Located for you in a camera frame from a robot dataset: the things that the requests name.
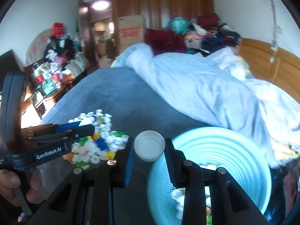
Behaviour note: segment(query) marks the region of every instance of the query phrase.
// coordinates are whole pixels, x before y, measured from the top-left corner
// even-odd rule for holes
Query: bottle cap
[[[140,159],[153,162],[164,153],[165,140],[159,133],[147,130],[135,138],[133,146]]]

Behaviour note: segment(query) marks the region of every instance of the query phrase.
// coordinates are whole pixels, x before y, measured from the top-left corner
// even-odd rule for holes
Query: wooden headboard
[[[273,83],[300,103],[300,58],[282,48],[274,53],[270,47],[269,43],[243,38],[240,55],[254,77]]]

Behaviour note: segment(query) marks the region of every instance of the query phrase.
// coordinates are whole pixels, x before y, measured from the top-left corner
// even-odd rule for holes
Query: brown cabinet
[[[170,19],[187,20],[213,13],[213,0],[112,0],[116,46],[119,51],[118,18],[144,15],[146,28],[162,29]]]

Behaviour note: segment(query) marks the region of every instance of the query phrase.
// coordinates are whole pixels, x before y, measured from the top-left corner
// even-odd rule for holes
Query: silver rivet
[[[110,165],[110,166],[113,166],[117,163],[117,161],[115,159],[110,159],[107,161],[107,164]]]
[[[191,166],[193,163],[192,163],[192,161],[190,161],[190,160],[185,160],[185,161],[183,162],[183,164],[184,164],[185,166]]]
[[[220,167],[220,168],[218,168],[218,172],[219,172],[220,174],[225,174],[225,173],[226,173],[226,169],[223,168],[223,167]]]
[[[73,173],[80,174],[82,172],[82,169],[80,167],[77,167],[73,170]]]

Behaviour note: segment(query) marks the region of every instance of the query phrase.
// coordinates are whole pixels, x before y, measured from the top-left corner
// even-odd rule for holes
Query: green ball
[[[171,29],[180,34],[188,28],[188,22],[184,18],[175,18],[171,21]]]

